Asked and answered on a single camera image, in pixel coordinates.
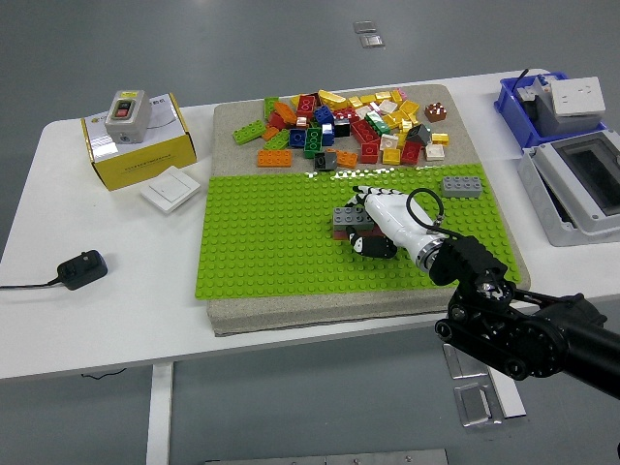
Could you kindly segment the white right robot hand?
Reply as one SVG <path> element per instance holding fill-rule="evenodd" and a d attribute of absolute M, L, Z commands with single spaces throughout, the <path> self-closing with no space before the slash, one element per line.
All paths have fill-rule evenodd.
<path fill-rule="evenodd" d="M 444 241 L 440 233 L 430 232 L 426 212 L 410 195 L 394 189 L 354 186 L 356 193 L 347 206 L 362 205 L 383 236 L 361 236 L 353 227 L 346 232 L 353 249 L 370 258 L 391 259 L 399 248 L 406 249 L 417 264 L 429 259 Z"/>

